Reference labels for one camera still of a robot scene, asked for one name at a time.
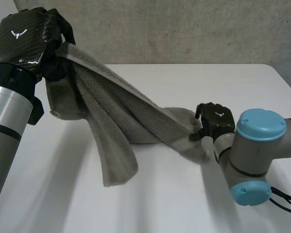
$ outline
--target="carbon fiber hand cover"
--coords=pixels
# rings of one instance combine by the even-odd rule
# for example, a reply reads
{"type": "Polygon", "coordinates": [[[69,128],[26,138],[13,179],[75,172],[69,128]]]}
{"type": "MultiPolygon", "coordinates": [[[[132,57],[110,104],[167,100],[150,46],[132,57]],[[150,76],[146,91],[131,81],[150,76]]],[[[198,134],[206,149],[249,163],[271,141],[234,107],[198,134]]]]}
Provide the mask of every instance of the carbon fiber hand cover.
{"type": "Polygon", "coordinates": [[[56,18],[46,10],[9,15],[0,23],[0,63],[11,63],[37,74],[48,44],[61,43],[56,18]]]}
{"type": "Polygon", "coordinates": [[[235,130],[232,112],[220,104],[203,103],[198,105],[195,118],[199,118],[200,115],[203,125],[202,136],[210,136],[215,139],[235,130]]]}

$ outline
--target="robotic arm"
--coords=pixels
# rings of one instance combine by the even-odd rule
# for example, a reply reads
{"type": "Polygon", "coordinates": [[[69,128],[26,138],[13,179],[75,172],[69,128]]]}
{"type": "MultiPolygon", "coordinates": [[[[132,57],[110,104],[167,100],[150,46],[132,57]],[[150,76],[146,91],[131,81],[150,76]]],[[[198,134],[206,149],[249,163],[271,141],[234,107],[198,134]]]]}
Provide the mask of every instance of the robotic arm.
{"type": "Polygon", "coordinates": [[[291,158],[291,118],[263,109],[242,113],[235,124],[231,111],[219,104],[201,104],[203,129],[191,140],[213,138],[215,159],[225,176],[230,192],[239,205],[259,205],[271,198],[265,176],[273,159],[291,158]]]}
{"type": "Polygon", "coordinates": [[[69,63],[56,57],[65,40],[75,44],[70,24],[43,8],[9,15],[0,23],[0,193],[27,123],[43,115],[35,85],[64,78],[69,63]]]}

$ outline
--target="silver metal cylinder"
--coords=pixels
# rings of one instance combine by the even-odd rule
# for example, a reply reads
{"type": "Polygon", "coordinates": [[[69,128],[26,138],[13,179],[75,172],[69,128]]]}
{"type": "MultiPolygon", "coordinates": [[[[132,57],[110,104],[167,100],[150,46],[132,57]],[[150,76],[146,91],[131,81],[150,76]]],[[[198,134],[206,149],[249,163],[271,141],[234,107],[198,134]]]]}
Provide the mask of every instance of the silver metal cylinder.
{"type": "Polygon", "coordinates": [[[22,136],[32,109],[33,106],[28,99],[0,86],[0,125],[22,136]]]}

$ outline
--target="white logo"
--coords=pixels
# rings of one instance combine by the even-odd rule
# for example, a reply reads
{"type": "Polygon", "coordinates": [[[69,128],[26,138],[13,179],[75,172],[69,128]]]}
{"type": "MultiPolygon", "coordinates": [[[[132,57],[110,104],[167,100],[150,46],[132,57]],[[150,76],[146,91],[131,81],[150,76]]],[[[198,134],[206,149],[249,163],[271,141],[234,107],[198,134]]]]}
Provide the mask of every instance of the white logo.
{"type": "Polygon", "coordinates": [[[214,112],[214,113],[216,113],[218,116],[220,116],[220,117],[223,117],[223,115],[224,115],[224,113],[217,113],[217,112],[214,112]]]}
{"type": "Polygon", "coordinates": [[[25,29],[25,31],[23,31],[22,33],[14,33],[13,31],[11,31],[11,33],[13,34],[13,36],[16,37],[16,40],[21,36],[23,35],[25,32],[27,31],[27,29],[25,29]]]}

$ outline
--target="gray towel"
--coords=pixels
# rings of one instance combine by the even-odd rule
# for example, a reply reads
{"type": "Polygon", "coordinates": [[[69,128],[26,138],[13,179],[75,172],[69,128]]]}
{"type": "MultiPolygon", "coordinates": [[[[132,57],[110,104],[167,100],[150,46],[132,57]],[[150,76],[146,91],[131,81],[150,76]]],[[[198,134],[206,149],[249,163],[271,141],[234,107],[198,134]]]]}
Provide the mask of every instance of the gray towel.
{"type": "Polygon", "coordinates": [[[72,62],[70,76],[47,82],[51,113],[64,120],[86,119],[100,155],[104,186],[127,182],[138,170],[130,143],[164,142],[195,163],[206,160],[194,113],[159,108],[124,79],[74,45],[63,43],[59,57],[72,62]]]}

